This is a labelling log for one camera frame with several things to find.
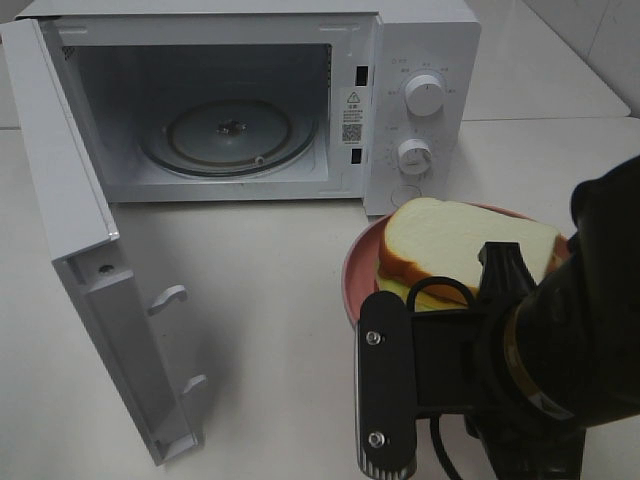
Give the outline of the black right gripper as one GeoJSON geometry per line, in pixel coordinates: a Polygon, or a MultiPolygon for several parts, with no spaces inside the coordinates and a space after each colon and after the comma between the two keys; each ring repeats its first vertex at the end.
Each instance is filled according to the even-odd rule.
{"type": "Polygon", "coordinates": [[[517,390],[507,371],[503,331],[536,283],[516,242],[486,242],[477,295],[453,279],[423,279],[409,291],[418,403],[428,411],[436,457],[460,474],[441,437],[440,418],[460,414],[499,479],[577,479],[585,432],[558,426],[517,390]]]}

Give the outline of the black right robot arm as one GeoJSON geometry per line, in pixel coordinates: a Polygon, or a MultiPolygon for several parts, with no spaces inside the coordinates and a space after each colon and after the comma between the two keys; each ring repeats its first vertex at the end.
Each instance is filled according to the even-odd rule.
{"type": "Polygon", "coordinates": [[[639,412],[639,162],[579,184],[568,259],[535,283],[488,243],[463,310],[413,313],[417,383],[465,411],[500,479],[576,479],[588,428],[639,412]]]}

